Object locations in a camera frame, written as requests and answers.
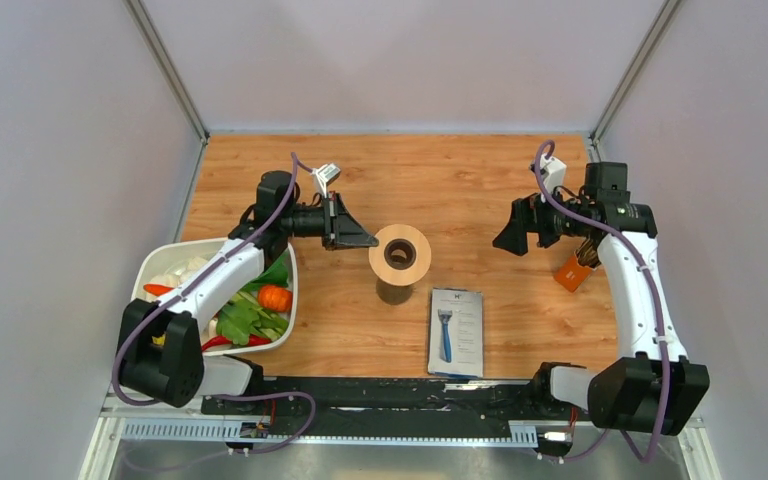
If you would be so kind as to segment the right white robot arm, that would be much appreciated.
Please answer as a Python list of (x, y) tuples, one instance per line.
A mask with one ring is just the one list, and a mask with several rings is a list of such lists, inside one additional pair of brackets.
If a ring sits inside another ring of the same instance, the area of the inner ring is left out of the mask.
[(603, 429), (676, 436), (710, 387), (706, 366), (695, 364), (678, 338), (659, 276), (655, 216), (634, 203), (624, 163), (590, 164), (576, 192), (566, 192), (565, 164), (544, 156), (533, 173), (539, 192), (512, 202), (494, 247), (523, 256), (528, 237), (548, 248), (562, 237), (583, 243), (571, 258), (578, 267), (601, 267), (617, 323), (618, 357), (594, 373), (545, 362), (530, 392), (533, 410), (555, 418), (574, 405)]

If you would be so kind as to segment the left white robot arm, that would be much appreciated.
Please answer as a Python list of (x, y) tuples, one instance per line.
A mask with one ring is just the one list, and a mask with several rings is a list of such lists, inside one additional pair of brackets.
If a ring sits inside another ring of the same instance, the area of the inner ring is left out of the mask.
[(227, 397), (242, 414), (260, 410), (266, 388), (243, 360), (206, 357), (201, 334), (220, 309), (272, 266), (293, 237), (318, 237), (327, 250), (371, 248), (378, 240), (348, 212), (341, 196), (298, 205), (295, 171), (270, 171), (256, 190), (252, 216), (229, 233), (214, 256), (181, 286), (124, 309), (111, 386), (133, 406), (183, 407), (196, 396)]

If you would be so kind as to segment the round wooden dripper stand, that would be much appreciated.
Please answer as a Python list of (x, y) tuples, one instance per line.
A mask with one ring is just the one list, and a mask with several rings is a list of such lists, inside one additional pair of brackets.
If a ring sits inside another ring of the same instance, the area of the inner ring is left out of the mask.
[(427, 274), (432, 252), (420, 230), (406, 224), (391, 224), (379, 230), (375, 237), (379, 245), (369, 249), (368, 259), (379, 280), (395, 287), (407, 287)]

